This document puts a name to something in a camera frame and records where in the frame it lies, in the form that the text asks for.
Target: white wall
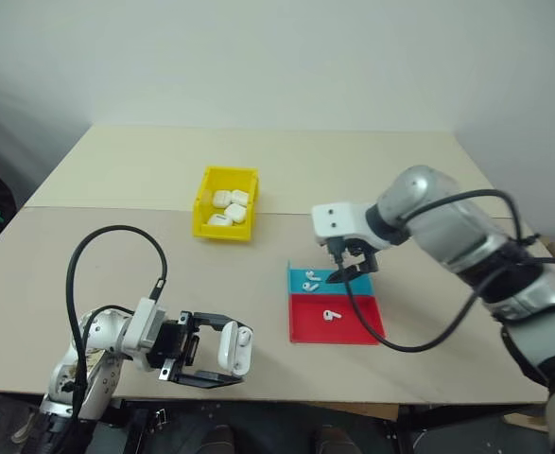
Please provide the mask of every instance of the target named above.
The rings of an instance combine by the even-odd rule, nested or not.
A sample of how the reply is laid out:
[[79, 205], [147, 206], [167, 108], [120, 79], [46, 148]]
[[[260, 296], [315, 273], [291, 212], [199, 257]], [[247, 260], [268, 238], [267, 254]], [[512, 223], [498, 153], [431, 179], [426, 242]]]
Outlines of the white wall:
[[453, 131], [555, 236], [555, 0], [0, 0], [21, 201], [93, 122]]

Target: tabletop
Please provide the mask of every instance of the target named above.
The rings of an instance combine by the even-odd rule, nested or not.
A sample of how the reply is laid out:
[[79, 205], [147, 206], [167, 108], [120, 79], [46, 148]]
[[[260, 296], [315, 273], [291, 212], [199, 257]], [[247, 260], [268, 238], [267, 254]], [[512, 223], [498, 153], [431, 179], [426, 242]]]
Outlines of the tabletop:
[[[98, 227], [126, 223], [163, 245], [168, 282], [160, 304], [223, 313], [254, 329], [243, 384], [197, 390], [136, 371], [126, 361], [116, 395], [385, 403], [535, 402], [477, 305], [450, 340], [421, 354], [384, 346], [293, 344], [287, 332], [288, 262], [332, 268], [313, 240], [310, 206], [370, 201], [408, 166], [427, 164], [464, 190], [491, 187], [451, 135], [414, 132], [208, 131], [93, 127], [0, 236], [0, 391], [43, 393], [69, 340], [64, 274], [77, 244]], [[191, 236], [191, 205], [206, 165], [254, 166], [259, 203], [250, 243]], [[503, 228], [497, 201], [481, 206]], [[545, 254], [541, 245], [534, 251]], [[409, 241], [378, 255], [372, 276], [390, 339], [434, 338], [469, 289]], [[155, 252], [128, 233], [99, 238], [78, 266], [78, 314], [106, 304], [134, 308], [159, 272]], [[217, 369], [216, 333], [202, 333], [196, 366]]]

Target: yellow plastic tray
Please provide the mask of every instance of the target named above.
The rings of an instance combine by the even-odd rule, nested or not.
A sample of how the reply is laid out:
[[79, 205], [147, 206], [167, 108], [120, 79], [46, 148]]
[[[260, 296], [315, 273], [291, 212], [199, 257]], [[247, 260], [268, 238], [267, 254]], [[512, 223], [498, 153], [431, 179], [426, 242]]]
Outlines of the yellow plastic tray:
[[[223, 208], [212, 205], [214, 193], [220, 189], [239, 189], [250, 195], [246, 220], [232, 226], [208, 225], [206, 222], [215, 213], [223, 214]], [[254, 203], [258, 197], [258, 170], [243, 167], [207, 166], [198, 196], [193, 205], [193, 236], [213, 239], [250, 241], [254, 224]]]

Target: table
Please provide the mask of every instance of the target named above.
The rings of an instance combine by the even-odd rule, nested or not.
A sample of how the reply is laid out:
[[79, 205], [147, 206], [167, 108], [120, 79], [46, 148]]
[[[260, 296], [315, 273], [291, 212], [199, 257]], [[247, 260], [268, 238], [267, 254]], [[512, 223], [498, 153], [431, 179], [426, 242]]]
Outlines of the table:
[[[187, 147], [174, 146], [181, 139]], [[281, 144], [284, 154], [261, 151], [270, 148], [273, 140]], [[314, 149], [318, 143], [328, 150], [321, 159], [316, 155], [317, 171], [292, 170], [285, 183], [284, 174], [279, 176], [285, 169], [284, 156], [293, 149], [296, 153]], [[337, 146], [328, 147], [332, 143], [352, 144], [356, 159], [336, 160]], [[142, 144], [147, 144], [144, 151]], [[388, 144], [399, 144], [398, 152], [388, 154], [384, 150]], [[398, 171], [413, 164], [411, 160], [420, 160], [416, 147], [421, 144], [439, 152], [427, 154], [420, 162], [456, 175], [464, 189], [489, 186], [448, 134], [92, 128], [0, 237], [0, 391], [43, 393], [69, 339], [64, 309], [69, 256], [95, 228], [126, 223], [147, 230], [165, 249], [169, 270], [160, 301], [171, 317], [185, 309], [224, 313], [254, 328], [255, 345], [252, 369], [242, 385], [198, 390], [161, 382], [157, 372], [142, 373], [127, 362], [118, 396], [382, 403], [544, 401], [546, 390], [521, 375], [499, 339], [498, 324], [479, 305], [449, 341], [422, 354], [399, 354], [380, 346], [288, 341], [287, 262], [295, 267], [333, 267], [313, 241], [310, 217], [299, 214], [303, 206], [307, 212], [312, 203], [345, 199], [338, 196], [340, 189], [350, 193], [350, 199], [377, 197]], [[214, 148], [234, 155], [217, 154]], [[358, 166], [354, 162], [358, 160], [364, 165]], [[304, 156], [298, 156], [297, 162], [301, 164], [296, 168], [309, 165]], [[261, 208], [251, 243], [216, 243], [191, 236], [191, 214], [185, 210], [206, 164], [259, 168]], [[142, 165], [148, 168], [141, 171]], [[171, 170], [178, 178], [168, 178]], [[377, 177], [371, 179], [374, 171]], [[343, 183], [345, 177], [356, 188], [355, 196]], [[339, 182], [336, 189], [332, 182]], [[482, 204], [492, 216], [504, 216], [494, 201]], [[510, 230], [508, 219], [497, 222]], [[546, 253], [541, 245], [533, 249]], [[412, 344], [432, 339], [469, 294], [466, 286], [411, 241], [380, 253], [378, 259], [381, 271], [373, 276], [374, 287], [394, 341]], [[78, 268], [78, 313], [105, 304], [135, 307], [158, 272], [155, 252], [143, 239], [128, 233], [99, 238]], [[217, 335], [202, 333], [196, 365], [215, 370], [216, 347]]]

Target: red tray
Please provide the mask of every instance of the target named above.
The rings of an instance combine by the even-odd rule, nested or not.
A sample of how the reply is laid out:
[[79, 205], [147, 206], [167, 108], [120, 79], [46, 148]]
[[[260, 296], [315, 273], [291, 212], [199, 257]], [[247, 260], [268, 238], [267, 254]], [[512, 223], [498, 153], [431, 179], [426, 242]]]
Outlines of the red tray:
[[[373, 329], [384, 336], [384, 327], [378, 305], [373, 296], [355, 297], [361, 312]], [[341, 319], [327, 322], [323, 311], [329, 309], [342, 315]], [[346, 343], [377, 345], [356, 317], [346, 295], [289, 295], [289, 339], [306, 343]]]

